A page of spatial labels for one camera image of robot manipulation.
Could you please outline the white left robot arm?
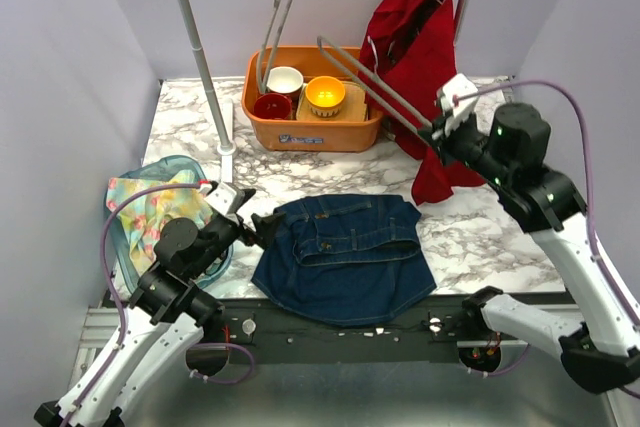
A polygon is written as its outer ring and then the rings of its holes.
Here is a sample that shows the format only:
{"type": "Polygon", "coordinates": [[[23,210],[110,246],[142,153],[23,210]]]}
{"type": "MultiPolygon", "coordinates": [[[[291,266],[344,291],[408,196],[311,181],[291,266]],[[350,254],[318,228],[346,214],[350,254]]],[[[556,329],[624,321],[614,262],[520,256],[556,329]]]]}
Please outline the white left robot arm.
{"type": "Polygon", "coordinates": [[[213,341],[224,333],[225,306],[196,280],[236,241],[267,248],[284,216],[254,214],[246,226],[237,212],[254,190],[216,182],[201,189],[211,220],[198,228],[176,218],[163,227],[155,262],[129,300],[116,303],[119,324],[111,338],[63,397],[38,407],[39,425],[122,426],[137,397],[188,349],[234,350],[232,343],[213,341]]]}

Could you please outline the floral cloth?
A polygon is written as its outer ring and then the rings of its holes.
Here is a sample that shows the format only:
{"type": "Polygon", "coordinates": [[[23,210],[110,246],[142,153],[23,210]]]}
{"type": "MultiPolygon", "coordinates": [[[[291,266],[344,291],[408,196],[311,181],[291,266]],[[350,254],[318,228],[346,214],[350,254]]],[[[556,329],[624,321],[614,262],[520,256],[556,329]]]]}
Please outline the floral cloth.
{"type": "MultiPolygon", "coordinates": [[[[106,207],[113,212],[122,202],[142,190],[164,184],[199,183],[191,169],[151,178],[114,177],[108,182],[106,207]]],[[[124,235],[124,264],[139,277],[154,262],[154,246],[165,224],[175,218],[188,218],[198,228],[212,218],[213,211],[197,189],[171,189],[147,194],[128,204],[117,215],[124,235]]]]}

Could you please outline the red skirt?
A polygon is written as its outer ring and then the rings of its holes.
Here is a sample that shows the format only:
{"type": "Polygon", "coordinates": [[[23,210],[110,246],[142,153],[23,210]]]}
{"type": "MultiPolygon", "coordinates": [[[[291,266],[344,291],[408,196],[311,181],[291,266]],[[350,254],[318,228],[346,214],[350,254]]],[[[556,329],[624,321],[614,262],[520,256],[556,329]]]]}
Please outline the red skirt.
{"type": "MultiPolygon", "coordinates": [[[[369,20],[359,61],[429,120],[439,115],[439,88],[457,74],[452,0],[382,0],[369,20]]],[[[421,162],[411,187],[417,205],[442,202],[455,187],[484,180],[459,162],[444,166],[436,153],[395,119],[396,143],[421,162]]]]}

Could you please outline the blue denim skirt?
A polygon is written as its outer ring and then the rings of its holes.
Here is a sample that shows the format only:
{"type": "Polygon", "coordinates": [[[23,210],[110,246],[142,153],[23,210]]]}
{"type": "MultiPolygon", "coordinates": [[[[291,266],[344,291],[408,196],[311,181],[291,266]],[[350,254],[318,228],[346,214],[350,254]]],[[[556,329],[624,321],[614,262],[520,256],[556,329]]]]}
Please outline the blue denim skirt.
{"type": "Polygon", "coordinates": [[[340,327],[388,322],[436,288],[419,210],[400,195],[308,196],[276,208],[252,282],[277,306],[340,327]]]}

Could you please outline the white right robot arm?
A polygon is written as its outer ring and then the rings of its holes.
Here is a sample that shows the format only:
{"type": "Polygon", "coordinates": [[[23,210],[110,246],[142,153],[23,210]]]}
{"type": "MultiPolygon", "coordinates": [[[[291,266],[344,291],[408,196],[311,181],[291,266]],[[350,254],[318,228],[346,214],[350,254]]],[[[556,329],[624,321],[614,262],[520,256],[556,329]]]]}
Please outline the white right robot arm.
{"type": "Polygon", "coordinates": [[[494,114],[488,134],[473,116],[450,133],[443,120],[418,131],[446,160],[479,174],[521,230],[544,251],[560,274],[582,319],[569,322],[516,300],[496,287],[467,297],[444,330],[460,327],[480,339],[507,334],[558,359],[582,389],[601,394],[639,379],[639,332],[609,286],[603,253],[593,253],[587,205],[565,174],[544,163],[550,125],[530,104],[507,103],[494,114]]]}

